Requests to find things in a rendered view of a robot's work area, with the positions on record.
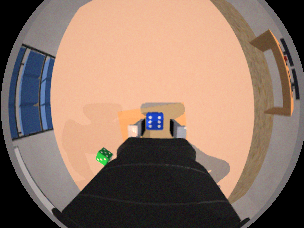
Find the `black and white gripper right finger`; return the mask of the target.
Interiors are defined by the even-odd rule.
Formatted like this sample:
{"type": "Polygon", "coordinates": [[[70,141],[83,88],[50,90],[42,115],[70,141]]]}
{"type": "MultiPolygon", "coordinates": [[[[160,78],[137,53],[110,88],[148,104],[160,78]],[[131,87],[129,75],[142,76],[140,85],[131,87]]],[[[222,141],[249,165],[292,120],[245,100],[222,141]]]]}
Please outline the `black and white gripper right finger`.
{"type": "Polygon", "coordinates": [[[170,119],[170,133],[174,138],[185,138],[186,139],[187,127],[180,125],[175,119],[170,119]]]}

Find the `orange flat square mat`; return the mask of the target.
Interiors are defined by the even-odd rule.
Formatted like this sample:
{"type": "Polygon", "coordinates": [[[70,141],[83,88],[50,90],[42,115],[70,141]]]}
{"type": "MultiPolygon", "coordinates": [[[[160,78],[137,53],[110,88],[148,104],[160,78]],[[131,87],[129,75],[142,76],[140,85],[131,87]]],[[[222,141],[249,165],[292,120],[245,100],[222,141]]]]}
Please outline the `orange flat square mat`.
{"type": "MultiPolygon", "coordinates": [[[[146,119],[148,112],[163,113],[163,130],[146,130],[141,138],[174,138],[170,134],[170,119],[175,119],[179,124],[186,126],[184,102],[161,105],[155,107],[127,110],[118,112],[118,118],[123,142],[128,138],[128,124],[135,124],[141,118],[146,119]]],[[[187,126],[186,126],[187,127],[187,126]]]]}

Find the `green die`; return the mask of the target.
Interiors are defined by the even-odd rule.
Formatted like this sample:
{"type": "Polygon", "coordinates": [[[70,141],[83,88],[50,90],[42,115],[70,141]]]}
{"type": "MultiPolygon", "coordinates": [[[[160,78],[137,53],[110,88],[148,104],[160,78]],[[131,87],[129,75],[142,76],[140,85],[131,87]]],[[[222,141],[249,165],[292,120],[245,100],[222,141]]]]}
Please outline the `green die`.
{"type": "Polygon", "coordinates": [[[98,151],[96,160],[105,166],[105,164],[110,161],[112,155],[113,154],[111,152],[109,152],[105,148],[102,148],[98,151]]]}

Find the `blue die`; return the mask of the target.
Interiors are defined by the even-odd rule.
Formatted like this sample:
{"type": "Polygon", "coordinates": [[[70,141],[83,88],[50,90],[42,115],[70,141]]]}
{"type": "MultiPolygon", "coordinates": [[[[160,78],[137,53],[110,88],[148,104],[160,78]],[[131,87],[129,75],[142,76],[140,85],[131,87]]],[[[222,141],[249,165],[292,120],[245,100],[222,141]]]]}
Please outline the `blue die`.
{"type": "Polygon", "coordinates": [[[146,114],[146,129],[163,130],[163,116],[162,112],[148,112],[146,114]]]}

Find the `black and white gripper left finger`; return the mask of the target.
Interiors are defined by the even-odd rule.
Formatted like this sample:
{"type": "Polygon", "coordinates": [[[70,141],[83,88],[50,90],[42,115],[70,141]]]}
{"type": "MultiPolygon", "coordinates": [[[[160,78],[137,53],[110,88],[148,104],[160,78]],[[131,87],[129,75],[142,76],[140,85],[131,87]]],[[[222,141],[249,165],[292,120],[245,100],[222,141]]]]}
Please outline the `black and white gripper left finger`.
{"type": "Polygon", "coordinates": [[[128,138],[129,137],[141,137],[146,129],[146,119],[141,118],[135,124],[128,125],[128,138]]]}

